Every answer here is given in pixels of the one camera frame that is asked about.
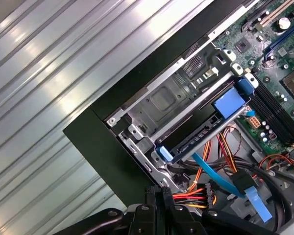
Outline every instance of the red wire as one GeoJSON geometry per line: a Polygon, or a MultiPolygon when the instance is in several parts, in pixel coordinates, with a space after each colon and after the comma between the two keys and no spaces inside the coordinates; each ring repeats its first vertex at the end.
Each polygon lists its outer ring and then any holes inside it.
{"type": "Polygon", "coordinates": [[[270,157],[274,157],[273,159],[271,159],[269,162],[268,162],[268,168],[270,167],[271,163],[273,162],[273,160],[277,159],[277,158],[280,158],[280,159],[283,159],[285,161],[287,161],[289,164],[293,164],[294,163],[294,160],[292,159],[289,159],[287,158],[286,156],[283,156],[281,154],[271,154],[269,156],[266,156],[265,158],[263,158],[260,163],[259,163],[259,167],[261,168],[262,165],[264,164],[265,160],[269,159],[270,157]]]}
{"type": "Polygon", "coordinates": [[[224,157],[225,157],[225,159],[226,159],[226,162],[227,162],[228,165],[231,167],[231,169],[234,170],[232,164],[230,163],[229,159],[227,158],[227,154],[226,154],[226,152],[225,152],[224,146],[223,146],[223,144],[222,144],[222,142],[221,142],[219,136],[217,136],[217,139],[218,139],[218,141],[219,141],[220,148],[221,148],[221,151],[222,151],[222,153],[223,153],[223,155],[224,155],[224,157]]]}
{"type": "Polygon", "coordinates": [[[198,199],[198,200],[203,200],[206,199],[206,197],[191,197],[191,196],[179,196],[179,197],[175,197],[174,199],[198,199]]]}

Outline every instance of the orange wire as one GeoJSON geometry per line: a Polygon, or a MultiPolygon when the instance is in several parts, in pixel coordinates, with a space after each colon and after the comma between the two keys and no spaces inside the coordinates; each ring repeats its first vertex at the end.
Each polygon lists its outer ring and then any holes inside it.
{"type": "MultiPolygon", "coordinates": [[[[204,152],[203,152],[203,156],[202,156],[204,161],[208,160],[209,155],[210,155],[210,151],[211,151],[211,141],[208,141],[205,144],[205,148],[204,148],[204,152]]],[[[198,182],[201,174],[202,174],[202,168],[200,167],[197,171],[197,174],[196,174],[196,177],[195,177],[193,184],[189,188],[189,191],[192,191],[196,187],[197,183],[195,183],[195,182],[198,182]]]]}
{"type": "Polygon", "coordinates": [[[266,156],[265,158],[263,158],[260,163],[259,163],[259,167],[262,167],[262,165],[264,164],[264,162],[269,159],[270,157],[274,157],[273,159],[269,160],[268,164],[267,164],[267,170],[269,170],[270,165],[272,164],[272,162],[276,159],[283,159],[286,160],[289,164],[293,164],[294,160],[293,159],[289,159],[286,156],[283,156],[281,154],[271,154],[266,156]]]}
{"type": "Polygon", "coordinates": [[[193,191],[193,192],[189,192],[189,193],[179,193],[179,194],[174,194],[173,197],[174,197],[174,198],[176,198],[176,197],[181,197],[181,196],[183,196],[183,197],[187,197],[187,196],[191,196],[191,195],[193,195],[193,194],[195,194],[195,193],[201,192],[201,191],[203,191],[203,190],[204,190],[204,188],[199,188],[199,189],[197,189],[197,190],[195,190],[195,191],[193,191]]]}

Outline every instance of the metal panel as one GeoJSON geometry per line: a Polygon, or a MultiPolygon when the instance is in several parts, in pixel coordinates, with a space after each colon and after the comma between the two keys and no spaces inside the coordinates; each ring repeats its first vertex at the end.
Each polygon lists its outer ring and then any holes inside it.
{"type": "Polygon", "coordinates": [[[0,24],[0,234],[123,203],[62,130],[212,0],[27,0],[0,24]]]}

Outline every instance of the black wire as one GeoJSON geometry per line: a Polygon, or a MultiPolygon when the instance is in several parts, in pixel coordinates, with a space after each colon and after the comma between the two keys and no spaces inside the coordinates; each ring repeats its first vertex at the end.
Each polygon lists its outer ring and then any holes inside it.
{"type": "MultiPolygon", "coordinates": [[[[285,195],[283,194],[283,191],[281,188],[275,183],[274,180],[272,180],[272,177],[269,176],[264,170],[258,168],[256,165],[249,163],[245,161],[244,159],[235,156],[234,159],[236,160],[237,166],[239,168],[245,168],[247,170],[252,171],[255,173],[259,178],[263,179],[264,182],[267,184],[269,190],[271,191],[273,201],[274,201],[274,208],[275,208],[275,225],[274,225],[274,231],[277,231],[279,228],[281,228],[282,225],[290,221],[293,217],[293,211],[291,208],[291,205],[285,195]]],[[[192,168],[195,168],[196,163],[188,161],[187,164],[191,166],[192,168]]],[[[210,163],[210,167],[218,167],[218,166],[224,166],[227,162],[224,157],[216,160],[213,163],[210,163]]]]}
{"type": "Polygon", "coordinates": [[[196,203],[196,204],[199,204],[199,205],[207,205],[207,202],[204,202],[204,201],[197,201],[197,200],[182,200],[182,201],[178,201],[175,199],[175,203],[196,203]]]}
{"type": "Polygon", "coordinates": [[[275,183],[275,181],[272,180],[271,176],[269,176],[264,170],[250,163],[237,162],[237,164],[239,167],[247,167],[247,169],[256,173],[267,184],[269,190],[271,191],[273,200],[275,202],[276,222],[274,226],[274,231],[277,231],[282,225],[289,222],[293,218],[293,211],[290,202],[283,194],[281,188],[275,183]]]}

